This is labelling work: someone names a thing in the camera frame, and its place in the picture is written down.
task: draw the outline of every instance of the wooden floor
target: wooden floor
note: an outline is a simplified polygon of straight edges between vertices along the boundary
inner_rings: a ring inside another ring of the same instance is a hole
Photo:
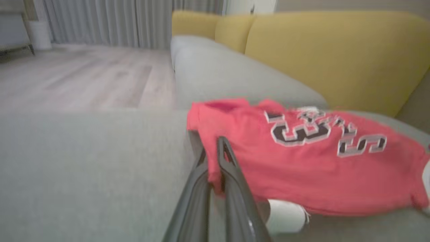
[[[172,109],[166,50],[55,45],[0,56],[0,113]]]

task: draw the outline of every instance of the curtain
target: curtain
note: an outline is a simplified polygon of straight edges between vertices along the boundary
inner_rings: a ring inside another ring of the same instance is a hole
[[[222,0],[44,0],[55,43],[168,49],[172,11],[221,13]]]

